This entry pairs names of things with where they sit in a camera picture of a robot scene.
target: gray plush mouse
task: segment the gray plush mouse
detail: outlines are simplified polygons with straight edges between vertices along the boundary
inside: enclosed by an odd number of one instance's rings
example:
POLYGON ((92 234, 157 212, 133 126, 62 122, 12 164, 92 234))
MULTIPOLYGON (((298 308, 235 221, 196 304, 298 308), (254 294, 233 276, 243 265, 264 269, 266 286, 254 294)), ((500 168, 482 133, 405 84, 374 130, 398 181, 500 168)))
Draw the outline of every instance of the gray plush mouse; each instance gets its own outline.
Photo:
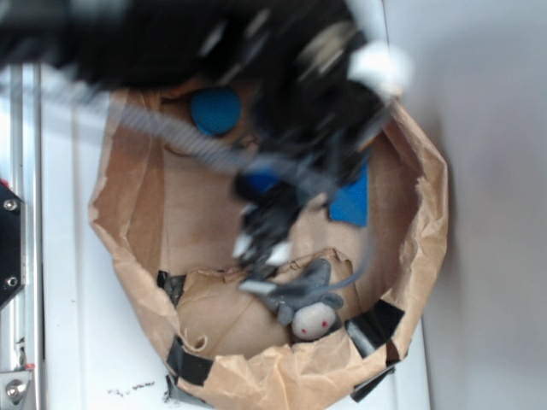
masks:
POLYGON ((307 295, 284 291, 283 286, 267 296, 259 296, 283 325, 292 324, 295 341, 314 341, 342 326, 336 309, 344 305, 344 299, 335 293, 309 295, 309 291, 327 286, 331 279, 331 264, 324 259, 316 259, 290 287, 308 290, 307 295))

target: crumpled paper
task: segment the crumpled paper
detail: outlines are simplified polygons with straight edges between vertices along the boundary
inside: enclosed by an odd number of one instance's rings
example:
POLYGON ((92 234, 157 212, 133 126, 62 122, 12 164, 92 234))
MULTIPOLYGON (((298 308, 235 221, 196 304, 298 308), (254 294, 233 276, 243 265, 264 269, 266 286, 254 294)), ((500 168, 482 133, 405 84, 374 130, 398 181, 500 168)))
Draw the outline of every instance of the crumpled paper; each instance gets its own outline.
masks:
MULTIPOLYGON (((120 92, 131 103, 189 119, 195 80, 164 93, 120 92)), ((236 87, 244 98, 248 85, 236 87)), ((112 254, 114 268, 144 332, 165 361, 175 336, 189 352, 215 359, 203 387, 179 387, 219 409, 322 409, 408 352, 410 339, 438 276, 448 229, 448 173, 443 158, 401 104, 372 147, 369 224, 331 222, 309 207, 296 223, 292 262, 297 275, 312 255, 330 258, 333 279, 362 263, 374 238, 372 266, 343 291, 344 319, 380 298, 405 312, 392 340, 363 359, 345 329, 313 343, 290 335, 253 296, 237 291, 232 259, 239 213, 229 176, 184 152, 109 122, 90 219, 112 254), (187 275, 175 308, 156 285, 159 270, 187 275)), ((227 139, 252 132, 246 117, 227 139)))

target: black tape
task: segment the black tape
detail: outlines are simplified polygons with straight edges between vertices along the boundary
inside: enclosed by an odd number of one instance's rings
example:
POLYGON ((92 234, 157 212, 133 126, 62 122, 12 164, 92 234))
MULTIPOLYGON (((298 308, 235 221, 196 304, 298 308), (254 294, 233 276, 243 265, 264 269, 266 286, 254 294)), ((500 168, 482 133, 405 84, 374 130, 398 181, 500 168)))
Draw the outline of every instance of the black tape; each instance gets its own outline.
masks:
POLYGON ((174 306, 179 304, 179 300, 184 293, 186 276, 170 276, 169 273, 160 271, 157 274, 157 285, 165 290, 174 306))
POLYGON ((364 359, 389 342, 403 316, 404 311, 380 300, 344 327, 364 359))
POLYGON ((213 366, 212 360, 187 353, 180 337, 175 337, 167 363, 177 376, 197 386, 203 386, 213 366))
POLYGON ((389 375, 395 372, 395 367, 390 367, 385 369, 382 373, 380 373, 375 378, 371 378, 364 384, 360 384, 356 387, 355 391, 351 393, 350 397, 355 402, 362 401, 365 397, 367 397, 382 381, 389 375))
MULTIPOLYGON (((364 359, 391 340, 403 316, 404 311, 380 300, 369 311, 345 322, 344 326, 364 359)), ((359 402, 367 397, 388 374, 394 373, 397 363, 388 363, 382 373, 357 386, 351 398, 359 402)))
POLYGON ((184 390, 179 389, 177 386, 177 378, 174 378, 172 375, 166 376, 168 382, 168 398, 174 399, 177 401, 182 401, 184 403, 193 404, 194 406, 204 407, 204 408, 213 408, 205 401, 194 397, 193 395, 186 393, 184 390))

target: metal bolt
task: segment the metal bolt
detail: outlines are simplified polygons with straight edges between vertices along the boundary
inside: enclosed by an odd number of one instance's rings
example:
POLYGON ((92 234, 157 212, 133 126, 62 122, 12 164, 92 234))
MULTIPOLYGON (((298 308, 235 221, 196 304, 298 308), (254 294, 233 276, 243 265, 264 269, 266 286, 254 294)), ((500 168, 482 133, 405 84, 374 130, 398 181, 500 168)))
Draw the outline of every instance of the metal bolt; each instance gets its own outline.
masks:
POLYGON ((20 380, 12 380, 6 386, 6 395, 14 403, 17 404, 25 396, 26 385, 20 380))
POLYGON ((15 276, 12 276, 11 278, 6 279, 6 285, 10 288, 14 288, 18 283, 18 280, 15 276))
POLYGON ((19 208, 19 204, 15 199, 8 199, 3 202, 3 208, 6 211, 14 212, 19 208))

